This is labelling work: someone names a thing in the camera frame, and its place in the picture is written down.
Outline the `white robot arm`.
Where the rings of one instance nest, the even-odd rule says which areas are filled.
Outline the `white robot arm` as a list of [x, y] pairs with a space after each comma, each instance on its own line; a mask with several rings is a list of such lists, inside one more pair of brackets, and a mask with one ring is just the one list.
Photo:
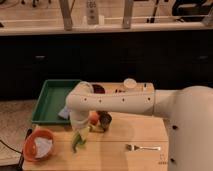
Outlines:
[[96, 94], [90, 83], [81, 81], [67, 95], [66, 106], [76, 128], [86, 125], [91, 110], [166, 118], [170, 123], [168, 171], [213, 171], [213, 88], [138, 88]]

